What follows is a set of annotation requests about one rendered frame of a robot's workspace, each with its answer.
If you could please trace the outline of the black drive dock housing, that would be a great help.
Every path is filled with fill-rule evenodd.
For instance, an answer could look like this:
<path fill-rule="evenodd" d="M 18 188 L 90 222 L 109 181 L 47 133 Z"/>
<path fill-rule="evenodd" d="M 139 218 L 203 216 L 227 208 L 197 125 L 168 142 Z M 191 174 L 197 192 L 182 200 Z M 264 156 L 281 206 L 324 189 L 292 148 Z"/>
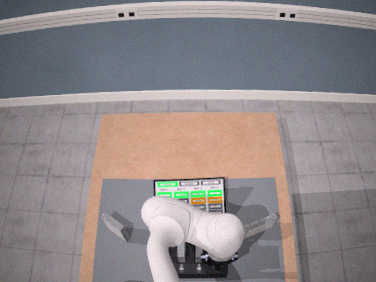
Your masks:
<path fill-rule="evenodd" d="M 186 242 L 185 262 L 178 262 L 177 246 L 169 247 L 169 254 L 179 278 L 226 278 L 228 265 L 219 271 L 204 262 L 195 262 L 195 245 Z"/>

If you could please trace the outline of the white hard drive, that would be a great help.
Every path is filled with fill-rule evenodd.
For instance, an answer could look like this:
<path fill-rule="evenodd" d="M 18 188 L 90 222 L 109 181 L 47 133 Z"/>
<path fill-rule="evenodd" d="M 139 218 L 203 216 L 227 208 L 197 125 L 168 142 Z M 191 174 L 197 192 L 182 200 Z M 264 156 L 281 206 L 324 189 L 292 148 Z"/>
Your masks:
<path fill-rule="evenodd" d="M 196 262 L 202 262 L 201 253 L 203 253 L 203 249 L 196 246 Z"/>
<path fill-rule="evenodd" d="M 178 262 L 185 262 L 185 242 L 177 246 Z"/>
<path fill-rule="evenodd" d="M 131 239 L 130 236 L 129 236 L 129 234 L 128 234 L 128 232 L 127 232 L 127 230 L 126 230 L 126 228 L 124 227 L 124 225 L 122 225 L 117 220 L 115 220 L 114 218 L 112 218 L 106 212 L 104 212 L 104 214 L 101 217 L 102 217 L 103 221 L 105 222 L 105 224 L 108 226 L 108 229 L 110 231 L 112 231 L 114 234 L 116 234 L 117 236 L 121 237 L 123 240 L 126 239 L 125 242 L 128 242 Z M 119 232 L 116 231 L 114 228 L 116 230 L 118 229 Z"/>

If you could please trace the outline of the black-framed status screen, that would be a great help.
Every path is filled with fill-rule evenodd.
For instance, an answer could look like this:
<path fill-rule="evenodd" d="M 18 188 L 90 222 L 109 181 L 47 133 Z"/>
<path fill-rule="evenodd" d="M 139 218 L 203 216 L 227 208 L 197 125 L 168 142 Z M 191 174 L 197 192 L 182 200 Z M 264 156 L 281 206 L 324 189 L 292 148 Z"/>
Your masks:
<path fill-rule="evenodd" d="M 225 177 L 153 180 L 154 196 L 172 197 L 210 213 L 226 213 Z"/>

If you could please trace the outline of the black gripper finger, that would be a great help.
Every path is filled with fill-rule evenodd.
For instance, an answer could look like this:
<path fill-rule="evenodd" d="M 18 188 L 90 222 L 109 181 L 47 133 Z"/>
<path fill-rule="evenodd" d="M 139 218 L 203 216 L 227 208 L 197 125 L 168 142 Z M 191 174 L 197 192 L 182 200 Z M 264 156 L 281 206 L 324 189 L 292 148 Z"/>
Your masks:
<path fill-rule="evenodd" d="M 218 269 L 217 269 L 217 271 L 219 271 L 219 269 L 221 269 L 222 266 L 227 266 L 227 265 L 229 265 L 230 263 L 232 263 L 232 262 L 235 261 L 235 260 L 238 260 L 238 253 L 237 253 L 237 252 L 235 253 L 234 257 L 231 258 L 227 263 L 225 263 L 225 264 L 218 264 Z"/>
<path fill-rule="evenodd" d="M 208 266 L 210 266 L 210 267 L 215 267 L 215 271 L 217 271 L 217 269 L 218 269 L 218 264 L 216 264 L 216 263 L 214 263 L 214 262 L 212 262 L 210 259 L 208 259 L 207 257 L 208 257 L 209 255 L 207 255 L 207 254 L 201 254 L 201 261 L 203 261 L 203 262 L 205 262 Z M 208 259 L 208 261 L 207 261 L 207 259 Z"/>

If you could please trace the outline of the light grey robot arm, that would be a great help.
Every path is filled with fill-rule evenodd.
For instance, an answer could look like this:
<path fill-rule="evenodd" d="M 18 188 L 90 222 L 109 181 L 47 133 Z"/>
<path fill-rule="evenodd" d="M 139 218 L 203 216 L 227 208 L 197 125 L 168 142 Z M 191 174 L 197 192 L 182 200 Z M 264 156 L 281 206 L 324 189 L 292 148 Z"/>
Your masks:
<path fill-rule="evenodd" d="M 172 197 L 149 198 L 141 215 L 150 230 L 147 255 L 154 282 L 180 282 L 169 247 L 188 242 L 221 262 L 234 256 L 244 237 L 243 224 L 237 216 L 206 212 Z"/>

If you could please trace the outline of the grey flat mat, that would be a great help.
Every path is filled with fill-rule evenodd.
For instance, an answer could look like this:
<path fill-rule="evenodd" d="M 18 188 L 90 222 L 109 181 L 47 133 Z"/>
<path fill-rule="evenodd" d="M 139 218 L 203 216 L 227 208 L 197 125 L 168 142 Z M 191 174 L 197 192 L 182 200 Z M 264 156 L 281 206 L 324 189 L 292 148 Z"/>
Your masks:
<path fill-rule="evenodd" d="M 154 282 L 147 255 L 149 227 L 142 219 L 145 201 L 154 196 L 153 180 L 102 181 L 92 282 Z M 274 226 L 243 239 L 238 260 L 226 278 L 179 278 L 181 282 L 285 282 L 282 237 L 275 177 L 225 179 L 226 212 L 244 225 L 276 213 Z M 106 212 L 124 225 L 125 242 L 108 229 Z"/>

